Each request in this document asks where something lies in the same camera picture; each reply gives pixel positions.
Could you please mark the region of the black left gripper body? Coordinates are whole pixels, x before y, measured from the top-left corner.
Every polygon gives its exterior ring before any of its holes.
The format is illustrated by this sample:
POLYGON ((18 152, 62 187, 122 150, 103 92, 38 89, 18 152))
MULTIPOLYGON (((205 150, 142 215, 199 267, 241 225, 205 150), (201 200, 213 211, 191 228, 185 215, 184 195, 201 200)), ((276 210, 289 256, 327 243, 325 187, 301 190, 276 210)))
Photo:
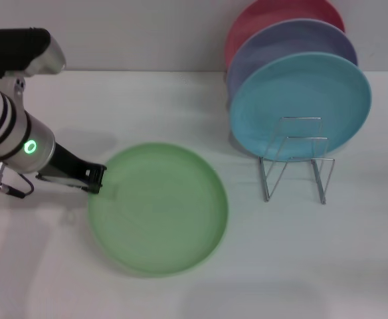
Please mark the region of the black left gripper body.
POLYGON ((60 144, 55 144, 55 149, 49 162, 36 175, 41 181, 59 183, 70 187, 90 190, 91 164, 84 161, 60 144))

